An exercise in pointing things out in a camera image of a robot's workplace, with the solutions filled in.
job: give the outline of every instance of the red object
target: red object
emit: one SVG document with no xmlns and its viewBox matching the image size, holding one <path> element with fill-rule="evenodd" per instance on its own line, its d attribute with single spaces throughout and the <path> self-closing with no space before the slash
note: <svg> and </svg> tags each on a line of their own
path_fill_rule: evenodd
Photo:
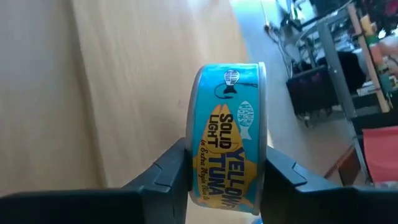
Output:
<svg viewBox="0 0 398 224">
<path fill-rule="evenodd" d="M 363 139 L 373 182 L 398 181 L 398 126 L 364 129 Z"/>
</svg>

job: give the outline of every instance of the tuna can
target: tuna can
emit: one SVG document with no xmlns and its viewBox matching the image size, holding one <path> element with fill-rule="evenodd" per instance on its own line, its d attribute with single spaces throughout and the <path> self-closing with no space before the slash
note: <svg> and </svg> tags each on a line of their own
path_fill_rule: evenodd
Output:
<svg viewBox="0 0 398 224">
<path fill-rule="evenodd" d="M 191 199 L 204 207 L 258 215 L 266 147 L 264 63 L 203 66 L 187 118 Z"/>
</svg>

